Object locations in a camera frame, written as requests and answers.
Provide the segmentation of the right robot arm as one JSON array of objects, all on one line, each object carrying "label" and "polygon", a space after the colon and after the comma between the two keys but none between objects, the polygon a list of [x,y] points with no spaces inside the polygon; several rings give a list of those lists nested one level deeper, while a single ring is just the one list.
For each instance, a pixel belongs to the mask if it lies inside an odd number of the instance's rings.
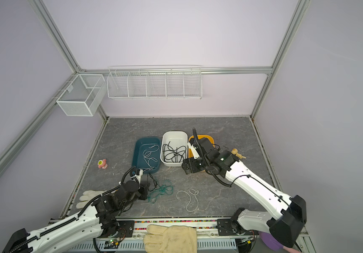
[{"label": "right robot arm", "polygon": [[277,242],[291,248],[307,222],[306,201],[276,189],[251,171],[241,159],[228,150],[216,148],[208,138],[199,138],[193,130],[188,142],[193,157],[183,160],[186,174],[205,171],[223,186],[237,185],[265,209],[264,212],[239,208],[221,235],[244,235],[250,230],[270,234]]}]

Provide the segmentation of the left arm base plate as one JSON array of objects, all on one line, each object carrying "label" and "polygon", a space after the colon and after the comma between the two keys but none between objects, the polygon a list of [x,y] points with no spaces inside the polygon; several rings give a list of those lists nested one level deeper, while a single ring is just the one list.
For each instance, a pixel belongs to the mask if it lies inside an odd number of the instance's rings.
[{"label": "left arm base plate", "polygon": [[133,236],[135,227],[134,220],[119,220],[114,225],[104,231],[101,237],[130,238]]}]

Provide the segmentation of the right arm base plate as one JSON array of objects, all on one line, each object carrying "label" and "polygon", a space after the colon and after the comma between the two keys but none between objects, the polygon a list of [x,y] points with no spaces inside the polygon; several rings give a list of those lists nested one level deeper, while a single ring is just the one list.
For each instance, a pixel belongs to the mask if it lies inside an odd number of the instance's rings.
[{"label": "right arm base plate", "polygon": [[241,234],[241,231],[231,219],[217,219],[216,228],[219,236],[234,236]]}]

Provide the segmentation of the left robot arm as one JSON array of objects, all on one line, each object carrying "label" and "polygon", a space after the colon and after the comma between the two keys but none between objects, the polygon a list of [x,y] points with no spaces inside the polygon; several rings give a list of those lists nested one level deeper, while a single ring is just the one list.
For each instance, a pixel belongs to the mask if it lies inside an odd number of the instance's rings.
[{"label": "left robot arm", "polygon": [[63,253],[73,246],[100,236],[115,235],[120,229],[118,216],[138,199],[147,199],[149,175],[142,169],[126,173],[130,180],[102,192],[86,202],[79,212],[38,230],[20,229],[9,239],[5,253]]}]

